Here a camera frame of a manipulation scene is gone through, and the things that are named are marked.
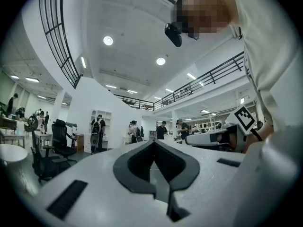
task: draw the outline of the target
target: black camera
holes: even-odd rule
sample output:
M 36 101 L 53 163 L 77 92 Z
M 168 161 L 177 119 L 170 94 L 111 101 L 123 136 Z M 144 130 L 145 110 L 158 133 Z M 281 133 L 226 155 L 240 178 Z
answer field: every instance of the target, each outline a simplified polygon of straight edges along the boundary
M 166 24 L 164 30 L 166 36 L 174 43 L 175 46 L 180 47 L 182 45 L 181 31 L 178 29 L 175 22 Z

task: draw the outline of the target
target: ceiling light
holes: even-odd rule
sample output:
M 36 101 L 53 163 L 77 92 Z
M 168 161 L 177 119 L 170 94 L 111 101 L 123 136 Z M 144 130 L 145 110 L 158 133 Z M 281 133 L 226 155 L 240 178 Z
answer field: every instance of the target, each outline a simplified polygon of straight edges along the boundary
M 196 77 L 194 77 L 192 74 L 188 73 L 187 74 L 189 77 L 191 77 L 193 80 L 196 80 Z
M 106 85 L 107 87 L 111 87 L 111 88 L 116 88 L 116 87 L 114 87 L 114 86 L 110 86 L 110 85 Z
M 162 66 L 162 65 L 165 64 L 165 59 L 164 59 L 164 58 L 158 58 L 156 62 L 157 62 L 157 64 L 158 64 L 159 66 Z
M 84 57 L 81 57 L 81 61 L 82 61 L 83 67 L 86 68 L 85 61 L 84 61 Z
M 114 40 L 112 37 L 109 37 L 109 36 L 105 36 L 104 39 L 103 39 L 103 42 L 104 44 L 106 45 L 112 45 Z
M 38 79 L 36 78 L 26 78 L 28 81 L 33 81 L 33 82 L 40 82 Z

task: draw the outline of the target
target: chair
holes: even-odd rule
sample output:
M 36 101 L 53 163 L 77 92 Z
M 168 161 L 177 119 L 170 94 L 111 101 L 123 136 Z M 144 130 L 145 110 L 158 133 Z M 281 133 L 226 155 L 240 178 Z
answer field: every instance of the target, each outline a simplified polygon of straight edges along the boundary
M 71 165 L 67 162 L 68 160 L 60 157 L 42 157 L 40 150 L 37 145 L 35 131 L 31 128 L 32 137 L 33 137 L 33 147 L 31 147 L 34 162 L 33 168 L 35 174 L 39 177 L 38 181 L 41 183 L 41 180 L 49 181 L 53 177 L 57 176 L 61 172 L 65 171 Z M 53 148 L 52 146 L 43 147 L 47 151 Z
M 52 146 L 54 147 L 55 153 L 62 155 L 68 161 L 77 162 L 76 160 L 68 159 L 69 156 L 77 153 L 77 149 L 67 147 L 66 136 L 72 140 L 74 140 L 74 138 L 67 133 L 65 122 L 60 119 L 57 119 L 56 123 L 52 124 L 52 130 L 53 130 Z

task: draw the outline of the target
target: fluorescent light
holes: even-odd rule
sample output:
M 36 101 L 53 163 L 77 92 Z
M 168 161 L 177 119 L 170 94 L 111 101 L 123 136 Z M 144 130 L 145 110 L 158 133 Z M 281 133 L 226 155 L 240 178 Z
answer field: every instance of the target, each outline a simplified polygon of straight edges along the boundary
M 84 61 L 84 57 L 81 57 L 81 61 L 82 61 L 83 67 L 86 68 L 85 61 Z
M 104 42 L 104 44 L 106 44 L 106 45 L 112 45 L 113 42 L 114 42 L 114 40 L 113 40 L 113 38 L 110 37 L 110 36 L 105 36 L 104 39 L 103 39 L 103 42 Z
M 196 80 L 196 77 L 194 77 L 192 74 L 188 73 L 187 74 L 189 77 L 191 77 L 193 80 Z
M 40 82 L 38 79 L 36 78 L 26 78 L 28 81 L 33 81 L 33 82 Z
M 164 58 L 158 58 L 156 62 L 159 66 L 163 66 L 165 64 L 165 59 Z
M 110 85 L 106 85 L 107 87 L 111 87 L 111 88 L 116 88 L 116 87 L 114 87 L 114 86 L 110 86 Z

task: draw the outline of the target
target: white bookshelf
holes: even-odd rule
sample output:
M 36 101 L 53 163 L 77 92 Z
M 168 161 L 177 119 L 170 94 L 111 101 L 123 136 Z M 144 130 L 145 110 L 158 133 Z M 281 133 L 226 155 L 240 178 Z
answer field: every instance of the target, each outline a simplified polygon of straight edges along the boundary
M 89 120 L 89 133 L 85 135 L 84 137 L 84 151 L 85 152 L 90 152 L 90 135 L 91 135 L 91 122 L 93 120 L 97 120 L 98 115 L 101 114 L 102 115 L 102 119 L 105 122 L 105 135 L 106 137 L 103 138 L 103 142 L 102 142 L 102 148 L 107 149 L 108 147 L 108 141 L 110 140 L 108 138 L 109 135 L 109 130 L 110 130 L 110 122 L 111 122 L 111 118 L 112 118 L 112 113 L 111 112 L 107 112 L 104 110 L 92 110 L 91 112 L 91 116 L 90 116 L 90 120 Z

